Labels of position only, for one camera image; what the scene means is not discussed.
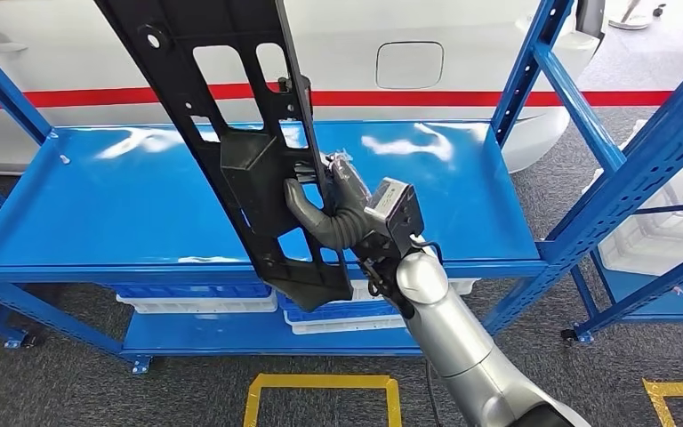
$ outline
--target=shelf foot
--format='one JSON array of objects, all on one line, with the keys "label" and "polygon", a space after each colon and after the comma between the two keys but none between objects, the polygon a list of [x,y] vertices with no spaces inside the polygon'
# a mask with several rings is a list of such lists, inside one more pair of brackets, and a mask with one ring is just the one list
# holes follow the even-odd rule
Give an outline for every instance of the shelf foot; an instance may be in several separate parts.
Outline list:
[{"label": "shelf foot", "polygon": [[134,360],[134,366],[132,368],[132,373],[137,375],[146,374],[150,370],[150,360],[153,358],[150,356],[140,356]]}]

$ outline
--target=shelf post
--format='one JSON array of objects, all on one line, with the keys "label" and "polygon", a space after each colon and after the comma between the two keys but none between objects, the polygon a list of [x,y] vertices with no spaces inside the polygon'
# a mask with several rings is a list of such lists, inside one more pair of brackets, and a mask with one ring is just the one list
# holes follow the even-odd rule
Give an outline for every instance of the shelf post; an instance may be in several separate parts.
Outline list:
[{"label": "shelf post", "polygon": [[0,105],[38,145],[43,144],[51,132],[51,125],[1,69]]},{"label": "shelf post", "polygon": [[683,167],[683,82],[632,138],[627,160],[600,176],[546,238],[540,275],[521,279],[488,313],[496,334],[594,249]]},{"label": "shelf post", "polygon": [[540,67],[535,60],[534,49],[540,42],[553,46],[564,20],[572,9],[574,0],[542,0],[535,11],[533,22],[527,29],[527,36],[514,62],[507,84],[499,100],[494,116],[491,118],[489,135],[495,137],[499,147],[503,147],[511,128],[517,122],[519,111],[527,101]]}]

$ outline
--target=blue shelf surface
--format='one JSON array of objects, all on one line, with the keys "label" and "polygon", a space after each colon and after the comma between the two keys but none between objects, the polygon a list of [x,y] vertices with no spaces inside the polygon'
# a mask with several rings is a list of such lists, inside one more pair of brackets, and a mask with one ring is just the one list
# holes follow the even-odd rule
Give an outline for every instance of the blue shelf surface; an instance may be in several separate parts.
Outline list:
[{"label": "blue shelf surface", "polygon": [[[609,270],[603,266],[598,250],[591,252],[593,262],[599,274],[603,278],[609,298],[619,302],[623,298],[647,285],[657,276],[646,274],[628,273],[624,271]],[[645,307],[631,313],[623,319],[629,322],[659,322],[659,321],[683,321],[683,292],[669,292]]]},{"label": "blue shelf surface", "polygon": [[[284,131],[303,143],[299,124]],[[316,131],[320,148],[346,150],[371,188],[385,176],[411,182],[425,235],[447,262],[539,259],[501,152],[484,143],[487,123],[334,121]],[[282,245],[307,256],[301,238]],[[3,268],[203,264],[251,270],[171,125],[56,128],[0,210]]]},{"label": "blue shelf surface", "polygon": [[281,310],[243,314],[138,314],[122,354],[420,355],[406,328],[330,334],[292,333]]}]

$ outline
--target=white panel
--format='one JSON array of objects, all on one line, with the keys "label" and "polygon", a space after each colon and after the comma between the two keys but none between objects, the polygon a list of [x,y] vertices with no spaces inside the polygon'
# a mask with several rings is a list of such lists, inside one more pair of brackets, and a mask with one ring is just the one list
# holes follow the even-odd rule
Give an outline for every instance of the white panel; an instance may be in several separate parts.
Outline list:
[{"label": "white panel", "polygon": [[444,48],[436,42],[387,43],[378,49],[375,83],[382,89],[425,89],[441,80]]}]

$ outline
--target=lower shelf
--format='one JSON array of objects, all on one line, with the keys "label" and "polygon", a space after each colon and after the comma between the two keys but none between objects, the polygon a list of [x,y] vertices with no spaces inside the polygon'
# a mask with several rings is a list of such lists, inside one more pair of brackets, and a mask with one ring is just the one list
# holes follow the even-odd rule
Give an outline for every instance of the lower shelf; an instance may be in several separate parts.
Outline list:
[{"label": "lower shelf", "polygon": [[[604,288],[612,303],[619,302],[623,298],[650,283],[656,276],[646,274],[627,273],[623,271],[608,270],[603,266],[598,251],[591,253],[593,262],[598,269]],[[681,293],[669,292],[657,300],[649,303],[640,310],[635,311],[626,318],[625,322],[680,322],[683,321],[683,285]]]},{"label": "lower shelf", "polygon": [[281,310],[200,315],[135,313],[122,353],[149,356],[421,354],[405,328],[296,335],[284,321]]}]

